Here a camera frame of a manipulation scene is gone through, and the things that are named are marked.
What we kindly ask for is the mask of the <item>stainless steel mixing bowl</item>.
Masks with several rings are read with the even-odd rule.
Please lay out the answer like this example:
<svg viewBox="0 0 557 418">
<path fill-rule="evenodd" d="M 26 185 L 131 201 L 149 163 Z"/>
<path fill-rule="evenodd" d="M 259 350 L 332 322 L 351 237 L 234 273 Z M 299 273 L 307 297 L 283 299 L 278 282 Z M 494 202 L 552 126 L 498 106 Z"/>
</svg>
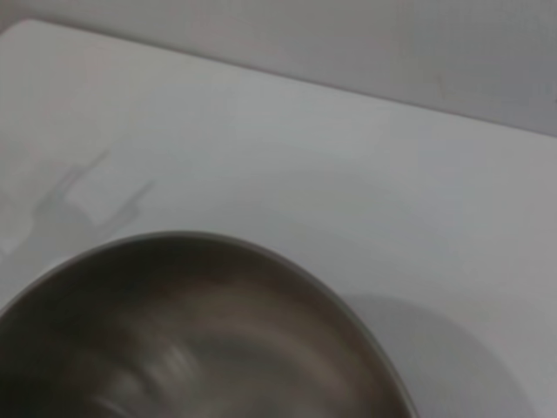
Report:
<svg viewBox="0 0 557 418">
<path fill-rule="evenodd" d="M 326 284 L 208 233 L 121 239 L 0 310 L 0 418 L 419 418 Z"/>
</svg>

